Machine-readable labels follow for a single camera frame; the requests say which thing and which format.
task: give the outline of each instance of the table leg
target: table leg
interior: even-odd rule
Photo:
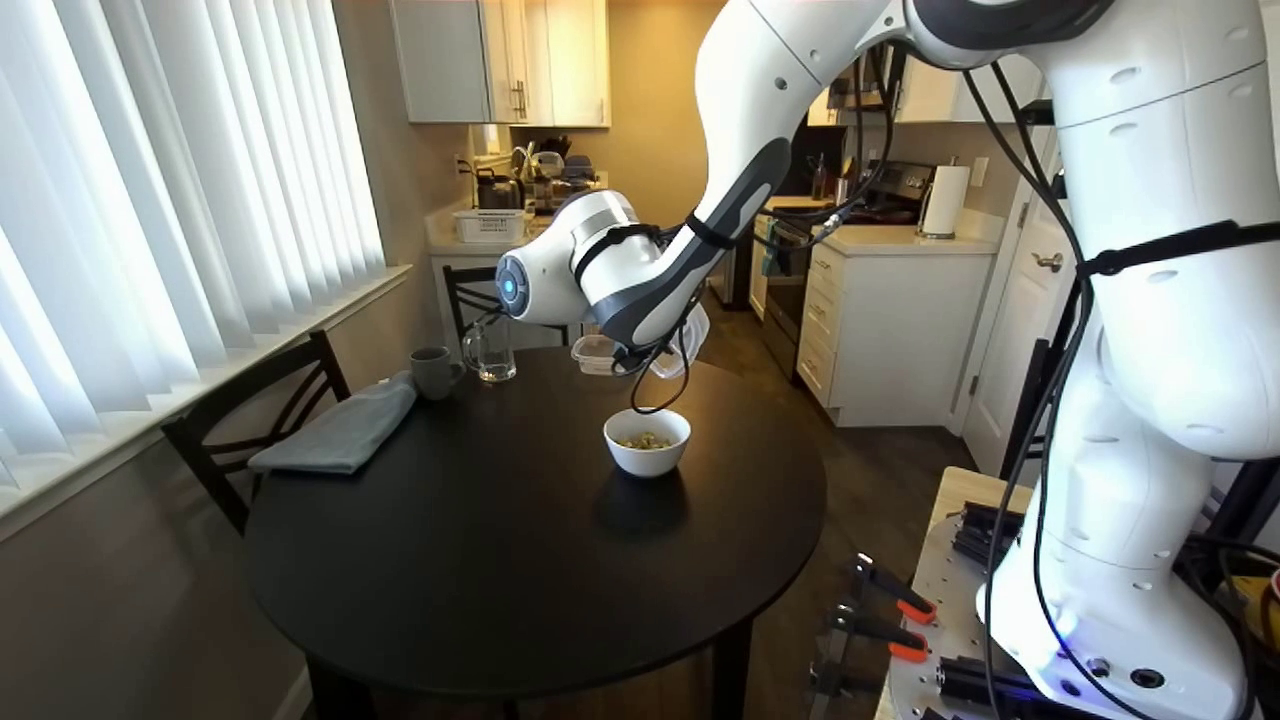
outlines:
[[[314,674],[314,716],[318,720],[371,720],[371,692],[346,674],[310,662]]]
[[[740,720],[744,716],[748,670],[752,670],[752,620],[740,620],[723,635],[716,635],[714,720]]]

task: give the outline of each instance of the window blinds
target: window blinds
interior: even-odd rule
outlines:
[[[4,0],[0,130],[0,492],[383,273],[323,0]]]

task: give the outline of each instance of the door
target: door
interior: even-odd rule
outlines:
[[[1067,236],[1041,201],[1027,201],[991,340],[959,430],[976,470],[990,475],[999,473],[1032,349],[1037,340],[1052,340],[1074,277],[1077,259]]]

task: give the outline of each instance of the electronic device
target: electronic device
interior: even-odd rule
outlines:
[[[1213,459],[1280,457],[1280,219],[1258,0],[727,0],[695,62],[710,187],[676,236],[586,195],[501,259],[517,322],[586,311],[627,355],[680,327],[787,169],[814,97],[904,43],[939,70],[1023,54],[1047,77],[1087,268],[1052,457],[983,623],[1032,685],[1096,716],[1248,706],[1227,623],[1171,560]]]

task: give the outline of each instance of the wall outlet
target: wall outlet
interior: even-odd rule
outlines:
[[[990,186],[990,169],[991,169],[991,155],[976,155],[974,169],[970,169],[970,187],[983,187]]]

